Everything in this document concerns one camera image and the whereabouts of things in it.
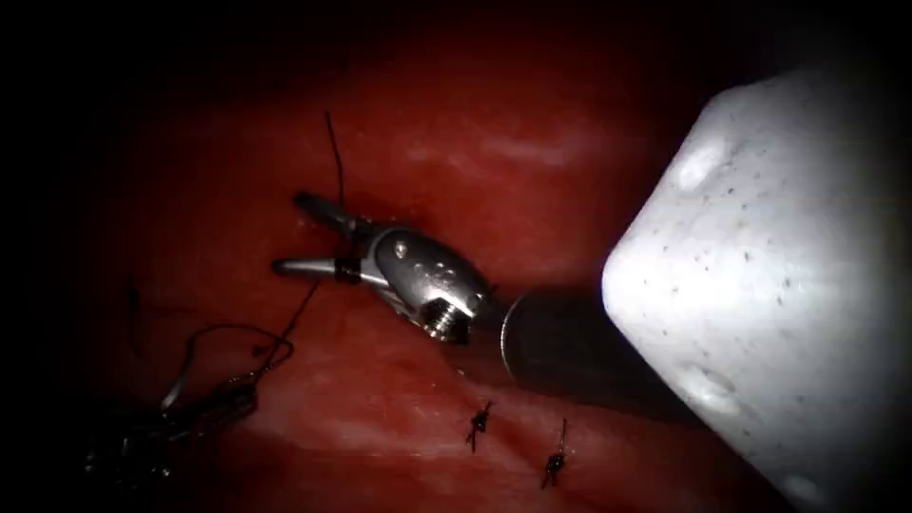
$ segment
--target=screw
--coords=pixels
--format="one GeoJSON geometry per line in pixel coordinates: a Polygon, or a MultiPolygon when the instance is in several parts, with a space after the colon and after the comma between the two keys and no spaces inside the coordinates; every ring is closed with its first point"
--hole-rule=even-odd
{"type": "Polygon", "coordinates": [[[405,258],[409,252],[409,247],[402,240],[397,240],[393,251],[395,251],[397,258],[405,258]]]}

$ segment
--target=metal jaw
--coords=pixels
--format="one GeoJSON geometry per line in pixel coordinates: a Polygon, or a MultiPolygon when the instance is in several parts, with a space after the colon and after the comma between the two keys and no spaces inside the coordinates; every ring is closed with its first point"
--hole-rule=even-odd
{"type": "Polygon", "coordinates": [[[334,277],[371,286],[399,316],[437,340],[465,343],[472,319],[491,296],[475,267],[441,242],[409,228],[374,224],[326,199],[300,194],[294,203],[339,232],[360,258],[284,258],[273,262],[283,276],[334,277]]]}

